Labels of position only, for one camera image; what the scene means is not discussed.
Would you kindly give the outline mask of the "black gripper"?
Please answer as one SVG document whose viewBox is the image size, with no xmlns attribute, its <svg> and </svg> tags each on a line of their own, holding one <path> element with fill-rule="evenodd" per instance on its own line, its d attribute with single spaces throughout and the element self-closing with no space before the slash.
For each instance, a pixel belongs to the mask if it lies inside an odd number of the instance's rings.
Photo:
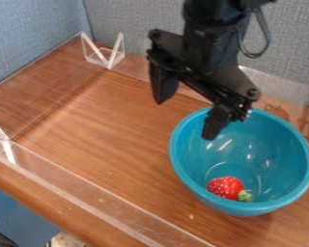
<svg viewBox="0 0 309 247">
<path fill-rule="evenodd" d="M 238 53 L 249 26 L 244 16 L 232 23 L 185 21 L 178 35 L 161 29 L 148 33 L 146 50 L 152 95 L 157 104 L 185 84 L 213 103 L 204 121 L 202 138 L 213 140 L 230 122 L 244 121 L 258 90 L 238 68 Z"/>
</svg>

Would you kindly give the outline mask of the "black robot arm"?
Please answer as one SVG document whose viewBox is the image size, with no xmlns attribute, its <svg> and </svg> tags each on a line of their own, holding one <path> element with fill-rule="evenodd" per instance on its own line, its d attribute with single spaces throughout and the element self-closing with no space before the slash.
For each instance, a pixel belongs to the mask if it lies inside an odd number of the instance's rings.
<svg viewBox="0 0 309 247">
<path fill-rule="evenodd" d="M 244 45 L 250 19 L 254 18 L 264 39 L 270 32 L 261 7 L 273 0 L 185 0 L 184 32 L 153 29 L 146 50 L 152 95 L 157 103 L 174 96 L 185 84 L 212 103 L 205 117 L 202 138 L 214 139 L 230 123 L 244 121 L 258 100 L 260 91 L 238 68 L 238 56 L 254 59 L 264 52 L 250 52 Z"/>
</svg>

